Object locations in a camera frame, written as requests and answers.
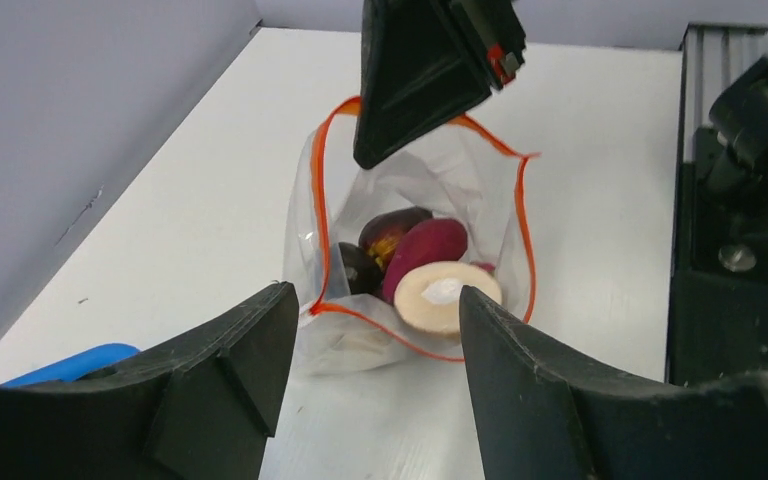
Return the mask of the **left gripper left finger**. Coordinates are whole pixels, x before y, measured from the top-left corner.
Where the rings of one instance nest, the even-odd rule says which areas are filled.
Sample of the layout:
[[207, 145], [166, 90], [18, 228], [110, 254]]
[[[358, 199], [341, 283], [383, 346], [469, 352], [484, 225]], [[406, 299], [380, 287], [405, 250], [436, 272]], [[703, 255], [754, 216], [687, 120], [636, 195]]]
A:
[[255, 479], [297, 332], [288, 282], [71, 382], [0, 387], [0, 479]]

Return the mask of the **dark purple fig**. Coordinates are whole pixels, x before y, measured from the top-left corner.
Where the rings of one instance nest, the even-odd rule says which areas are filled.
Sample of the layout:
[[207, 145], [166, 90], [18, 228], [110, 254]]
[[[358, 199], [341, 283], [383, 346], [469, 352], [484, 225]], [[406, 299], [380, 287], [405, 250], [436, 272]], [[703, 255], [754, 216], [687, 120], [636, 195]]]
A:
[[422, 207], [379, 214], [363, 227], [358, 245], [382, 271], [385, 271], [402, 238], [416, 225], [432, 218], [433, 213]]

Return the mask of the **dark plum front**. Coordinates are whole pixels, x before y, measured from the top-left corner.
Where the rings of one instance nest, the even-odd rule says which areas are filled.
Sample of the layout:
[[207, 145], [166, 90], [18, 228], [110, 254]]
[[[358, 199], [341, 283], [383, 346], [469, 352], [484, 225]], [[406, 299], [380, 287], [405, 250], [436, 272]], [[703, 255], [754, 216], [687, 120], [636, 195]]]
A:
[[384, 278], [381, 267], [357, 245], [339, 242], [338, 248], [350, 293], [377, 294]]

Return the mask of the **round white mushroom slice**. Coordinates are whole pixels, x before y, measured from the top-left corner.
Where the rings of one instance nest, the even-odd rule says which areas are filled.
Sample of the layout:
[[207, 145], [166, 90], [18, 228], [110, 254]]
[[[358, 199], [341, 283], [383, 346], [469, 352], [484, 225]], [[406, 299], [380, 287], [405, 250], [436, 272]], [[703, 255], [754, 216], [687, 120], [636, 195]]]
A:
[[441, 337], [460, 336], [460, 295], [465, 286], [475, 287], [496, 302], [503, 299], [498, 281], [478, 266], [434, 262], [415, 268], [399, 281], [393, 305], [410, 327]]

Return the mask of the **purple sweet potato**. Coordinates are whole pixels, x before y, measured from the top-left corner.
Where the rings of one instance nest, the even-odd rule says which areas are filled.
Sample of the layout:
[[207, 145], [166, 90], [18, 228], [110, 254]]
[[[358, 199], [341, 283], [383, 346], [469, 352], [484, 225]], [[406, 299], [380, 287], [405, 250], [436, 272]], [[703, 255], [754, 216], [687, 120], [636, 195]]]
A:
[[410, 271], [435, 262], [460, 260], [468, 248], [466, 227], [453, 218], [434, 218], [411, 229], [385, 271], [381, 299], [391, 303], [396, 287]]

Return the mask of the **purple grape bunch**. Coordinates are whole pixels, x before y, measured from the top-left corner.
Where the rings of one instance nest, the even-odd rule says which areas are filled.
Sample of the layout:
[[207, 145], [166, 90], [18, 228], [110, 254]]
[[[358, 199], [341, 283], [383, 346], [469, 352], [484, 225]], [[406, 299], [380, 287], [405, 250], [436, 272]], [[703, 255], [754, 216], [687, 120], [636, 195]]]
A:
[[493, 275], [496, 271], [496, 266], [488, 262], [473, 262], [473, 265]]

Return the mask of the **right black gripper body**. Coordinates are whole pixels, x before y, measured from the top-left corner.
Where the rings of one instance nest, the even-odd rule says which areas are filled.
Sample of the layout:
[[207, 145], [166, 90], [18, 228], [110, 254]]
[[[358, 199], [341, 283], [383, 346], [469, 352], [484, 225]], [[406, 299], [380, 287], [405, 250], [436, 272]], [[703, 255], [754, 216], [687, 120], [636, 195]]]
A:
[[488, 84], [502, 90], [525, 64], [526, 34], [508, 0], [454, 0], [446, 6]]

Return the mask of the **clear zip top bag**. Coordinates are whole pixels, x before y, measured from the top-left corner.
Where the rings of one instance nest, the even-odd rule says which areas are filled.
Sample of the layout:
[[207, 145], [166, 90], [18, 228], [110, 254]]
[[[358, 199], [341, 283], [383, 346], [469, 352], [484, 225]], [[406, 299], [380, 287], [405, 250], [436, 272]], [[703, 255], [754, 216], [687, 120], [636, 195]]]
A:
[[351, 151], [360, 113], [358, 97], [335, 107], [299, 159], [283, 266], [300, 304], [298, 368], [344, 374], [412, 356], [460, 363], [464, 287], [532, 318], [531, 157], [460, 115], [363, 169]]

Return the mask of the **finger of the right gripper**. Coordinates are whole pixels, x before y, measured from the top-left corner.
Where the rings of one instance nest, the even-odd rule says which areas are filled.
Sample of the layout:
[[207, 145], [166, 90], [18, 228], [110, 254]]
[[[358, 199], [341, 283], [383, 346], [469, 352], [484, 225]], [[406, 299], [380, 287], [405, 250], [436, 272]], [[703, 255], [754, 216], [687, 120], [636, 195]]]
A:
[[353, 155], [370, 170], [490, 96], [438, 1], [365, 1]]

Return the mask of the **blue plastic bin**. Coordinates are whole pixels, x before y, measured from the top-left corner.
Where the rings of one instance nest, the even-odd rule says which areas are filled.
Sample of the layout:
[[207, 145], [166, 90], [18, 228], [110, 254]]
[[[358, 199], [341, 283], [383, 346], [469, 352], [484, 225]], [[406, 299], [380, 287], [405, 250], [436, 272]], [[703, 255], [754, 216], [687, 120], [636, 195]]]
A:
[[1, 387], [15, 388], [49, 381], [72, 382], [95, 370], [137, 355], [140, 350], [122, 343], [95, 346], [11, 379]]

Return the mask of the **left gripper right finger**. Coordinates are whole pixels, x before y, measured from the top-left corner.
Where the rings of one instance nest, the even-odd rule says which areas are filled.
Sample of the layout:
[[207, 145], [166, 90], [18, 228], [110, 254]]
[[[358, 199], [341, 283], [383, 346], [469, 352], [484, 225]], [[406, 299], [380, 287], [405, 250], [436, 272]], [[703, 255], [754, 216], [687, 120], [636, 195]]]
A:
[[460, 325], [488, 479], [768, 479], [768, 370], [694, 387], [604, 364], [466, 287]]

